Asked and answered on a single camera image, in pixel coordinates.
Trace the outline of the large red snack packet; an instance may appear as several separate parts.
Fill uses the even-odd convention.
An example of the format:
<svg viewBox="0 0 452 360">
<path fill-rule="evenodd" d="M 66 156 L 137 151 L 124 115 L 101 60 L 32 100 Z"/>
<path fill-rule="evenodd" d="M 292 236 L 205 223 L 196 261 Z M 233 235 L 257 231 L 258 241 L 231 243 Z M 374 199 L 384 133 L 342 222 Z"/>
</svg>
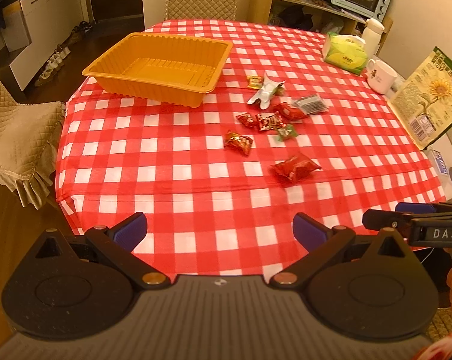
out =
<svg viewBox="0 0 452 360">
<path fill-rule="evenodd" d="M 272 165 L 273 172 L 278 176 L 296 183 L 309 176 L 314 171 L 321 170 L 321 166 L 303 153 Z"/>
</svg>

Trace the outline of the green small candy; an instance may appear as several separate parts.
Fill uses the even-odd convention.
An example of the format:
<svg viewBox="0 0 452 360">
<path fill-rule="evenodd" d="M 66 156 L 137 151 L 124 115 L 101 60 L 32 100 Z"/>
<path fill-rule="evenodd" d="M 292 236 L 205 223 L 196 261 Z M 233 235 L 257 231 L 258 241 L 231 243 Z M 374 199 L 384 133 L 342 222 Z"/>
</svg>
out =
<svg viewBox="0 0 452 360">
<path fill-rule="evenodd" d="M 279 141 L 288 141 L 290 139 L 296 138 L 298 133 L 292 124 L 284 125 L 276 130 Z"/>
</svg>

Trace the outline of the red orange candy packet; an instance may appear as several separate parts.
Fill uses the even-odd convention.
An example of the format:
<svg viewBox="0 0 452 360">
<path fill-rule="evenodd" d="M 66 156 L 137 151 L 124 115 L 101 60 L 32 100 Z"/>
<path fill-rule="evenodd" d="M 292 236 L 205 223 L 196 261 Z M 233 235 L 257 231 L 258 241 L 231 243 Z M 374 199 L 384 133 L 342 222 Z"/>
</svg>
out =
<svg viewBox="0 0 452 360">
<path fill-rule="evenodd" d="M 244 156 L 249 156 L 252 149 L 253 139 L 229 130 L 223 140 L 223 147 L 240 152 Z"/>
</svg>

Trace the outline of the grey barcode snack packet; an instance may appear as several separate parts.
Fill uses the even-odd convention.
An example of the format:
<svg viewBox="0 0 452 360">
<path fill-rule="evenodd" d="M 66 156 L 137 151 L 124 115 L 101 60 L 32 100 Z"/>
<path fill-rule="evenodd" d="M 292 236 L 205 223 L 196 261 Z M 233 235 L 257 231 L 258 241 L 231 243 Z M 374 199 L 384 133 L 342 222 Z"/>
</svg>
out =
<svg viewBox="0 0 452 360">
<path fill-rule="evenodd" d="M 293 102 L 293 105 L 308 116 L 323 113 L 329 110 L 328 106 L 318 94 L 312 94 L 299 98 Z"/>
</svg>

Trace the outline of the red gold candy wrapper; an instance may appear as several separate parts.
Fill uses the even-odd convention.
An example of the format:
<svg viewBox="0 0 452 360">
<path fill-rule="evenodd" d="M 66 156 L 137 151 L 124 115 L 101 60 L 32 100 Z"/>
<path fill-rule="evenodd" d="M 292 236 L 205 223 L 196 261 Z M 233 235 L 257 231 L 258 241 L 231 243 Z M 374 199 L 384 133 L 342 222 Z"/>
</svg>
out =
<svg viewBox="0 0 452 360">
<path fill-rule="evenodd" d="M 269 115 L 256 114 L 257 130 L 260 133 L 277 130 L 286 125 L 286 122 L 278 112 Z"/>
</svg>

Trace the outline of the red square snack packet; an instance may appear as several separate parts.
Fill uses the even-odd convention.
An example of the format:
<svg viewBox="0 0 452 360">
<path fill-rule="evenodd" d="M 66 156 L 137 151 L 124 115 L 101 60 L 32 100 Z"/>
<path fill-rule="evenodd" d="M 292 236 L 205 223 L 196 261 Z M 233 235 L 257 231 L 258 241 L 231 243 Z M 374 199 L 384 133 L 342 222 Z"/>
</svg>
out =
<svg viewBox="0 0 452 360">
<path fill-rule="evenodd" d="M 305 119 L 307 114 L 295 105 L 281 102 L 273 106 L 273 111 L 278 112 L 283 118 L 291 121 Z"/>
</svg>

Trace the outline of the silver white snack wrapper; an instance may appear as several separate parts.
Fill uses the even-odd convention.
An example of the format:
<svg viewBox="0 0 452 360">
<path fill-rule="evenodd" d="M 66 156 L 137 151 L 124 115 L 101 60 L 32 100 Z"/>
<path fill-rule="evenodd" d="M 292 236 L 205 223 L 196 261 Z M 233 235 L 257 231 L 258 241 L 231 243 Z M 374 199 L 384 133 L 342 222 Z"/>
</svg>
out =
<svg viewBox="0 0 452 360">
<path fill-rule="evenodd" d="M 261 110 L 267 110 L 278 88 L 282 88 L 284 83 L 284 80 L 273 80 L 267 74 L 264 74 L 262 87 L 247 101 L 247 104 L 254 105 L 258 103 Z"/>
</svg>

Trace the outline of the yellow red small candy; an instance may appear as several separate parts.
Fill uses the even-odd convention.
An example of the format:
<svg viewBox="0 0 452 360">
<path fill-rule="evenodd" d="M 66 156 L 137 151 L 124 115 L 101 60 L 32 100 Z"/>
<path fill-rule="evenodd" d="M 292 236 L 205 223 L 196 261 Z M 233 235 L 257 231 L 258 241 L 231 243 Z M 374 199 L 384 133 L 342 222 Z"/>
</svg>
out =
<svg viewBox="0 0 452 360">
<path fill-rule="evenodd" d="M 247 76 L 248 88 L 259 90 L 263 85 L 263 78 L 261 76 Z"/>
</svg>

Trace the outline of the orange plastic tray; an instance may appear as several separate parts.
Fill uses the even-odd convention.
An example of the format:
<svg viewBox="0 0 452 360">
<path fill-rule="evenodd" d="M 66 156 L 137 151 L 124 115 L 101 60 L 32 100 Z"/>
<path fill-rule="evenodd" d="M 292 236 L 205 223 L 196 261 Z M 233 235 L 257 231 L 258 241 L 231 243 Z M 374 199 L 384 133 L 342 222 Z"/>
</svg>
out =
<svg viewBox="0 0 452 360">
<path fill-rule="evenodd" d="M 107 92 L 197 108 L 219 81 L 230 41 L 165 33 L 131 33 L 83 75 Z"/>
</svg>

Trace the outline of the small blue white box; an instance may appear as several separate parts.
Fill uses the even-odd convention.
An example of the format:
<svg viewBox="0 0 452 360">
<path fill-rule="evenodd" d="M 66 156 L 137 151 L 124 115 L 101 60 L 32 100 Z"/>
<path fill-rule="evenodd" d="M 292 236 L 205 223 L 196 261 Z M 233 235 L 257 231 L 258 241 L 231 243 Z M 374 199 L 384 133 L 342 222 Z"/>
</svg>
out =
<svg viewBox="0 0 452 360">
<path fill-rule="evenodd" d="M 435 170 L 438 175 L 449 175 L 448 166 L 439 151 L 434 149 L 429 150 L 428 157 L 431 163 L 434 164 Z"/>
</svg>

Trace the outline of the white ceramic mug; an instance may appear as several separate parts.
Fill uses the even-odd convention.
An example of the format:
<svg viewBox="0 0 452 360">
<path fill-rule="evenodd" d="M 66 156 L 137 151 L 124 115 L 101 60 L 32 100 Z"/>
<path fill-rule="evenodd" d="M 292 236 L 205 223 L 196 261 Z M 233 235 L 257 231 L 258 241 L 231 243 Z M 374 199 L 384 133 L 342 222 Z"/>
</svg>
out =
<svg viewBox="0 0 452 360">
<path fill-rule="evenodd" d="M 367 83 L 369 87 L 378 94 L 386 94 L 395 80 L 397 72 L 380 59 L 370 59 L 366 65 Z"/>
</svg>

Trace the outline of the beige quilted side chair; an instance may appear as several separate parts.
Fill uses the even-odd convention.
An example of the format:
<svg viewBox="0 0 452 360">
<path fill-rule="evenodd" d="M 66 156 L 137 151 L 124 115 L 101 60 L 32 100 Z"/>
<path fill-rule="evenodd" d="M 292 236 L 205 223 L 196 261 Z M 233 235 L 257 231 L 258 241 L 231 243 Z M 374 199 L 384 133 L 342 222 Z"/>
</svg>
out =
<svg viewBox="0 0 452 360">
<path fill-rule="evenodd" d="M 0 80 L 0 185 L 23 207 L 50 197 L 64 121 L 64 103 L 18 103 Z"/>
</svg>

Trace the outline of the white thermos bottle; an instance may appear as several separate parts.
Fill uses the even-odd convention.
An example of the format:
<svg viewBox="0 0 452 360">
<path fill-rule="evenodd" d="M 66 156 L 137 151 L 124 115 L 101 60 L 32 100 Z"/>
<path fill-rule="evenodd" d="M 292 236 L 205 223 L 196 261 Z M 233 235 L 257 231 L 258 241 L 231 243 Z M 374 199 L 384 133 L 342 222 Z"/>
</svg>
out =
<svg viewBox="0 0 452 360">
<path fill-rule="evenodd" d="M 385 32 L 385 27 L 381 22 L 374 18 L 370 18 L 366 20 L 366 26 L 363 30 L 361 38 L 365 42 L 364 49 L 368 55 L 368 58 L 371 59 L 373 55 L 375 55 L 377 51 L 377 47 L 379 47 L 379 43 L 381 40 L 381 35 Z"/>
</svg>

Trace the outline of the wooden shelf unit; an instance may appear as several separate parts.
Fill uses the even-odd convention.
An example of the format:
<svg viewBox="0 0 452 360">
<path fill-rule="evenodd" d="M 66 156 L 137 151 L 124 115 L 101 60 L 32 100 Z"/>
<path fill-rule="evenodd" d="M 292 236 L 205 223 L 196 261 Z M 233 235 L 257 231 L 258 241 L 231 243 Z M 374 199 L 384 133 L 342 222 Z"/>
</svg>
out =
<svg viewBox="0 0 452 360">
<path fill-rule="evenodd" d="M 353 35 L 367 18 L 332 5 L 329 0 L 250 0 L 248 21 L 292 29 Z"/>
</svg>

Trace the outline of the white drawer cabinet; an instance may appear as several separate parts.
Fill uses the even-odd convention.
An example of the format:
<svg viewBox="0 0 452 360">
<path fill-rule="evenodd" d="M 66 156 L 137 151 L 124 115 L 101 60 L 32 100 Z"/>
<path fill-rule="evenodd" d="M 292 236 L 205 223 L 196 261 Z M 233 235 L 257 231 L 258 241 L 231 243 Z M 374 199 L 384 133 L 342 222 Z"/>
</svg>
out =
<svg viewBox="0 0 452 360">
<path fill-rule="evenodd" d="M 20 90 L 83 20 L 80 0 L 6 0 L 6 27 L 1 36 L 8 49 L 8 66 Z"/>
</svg>

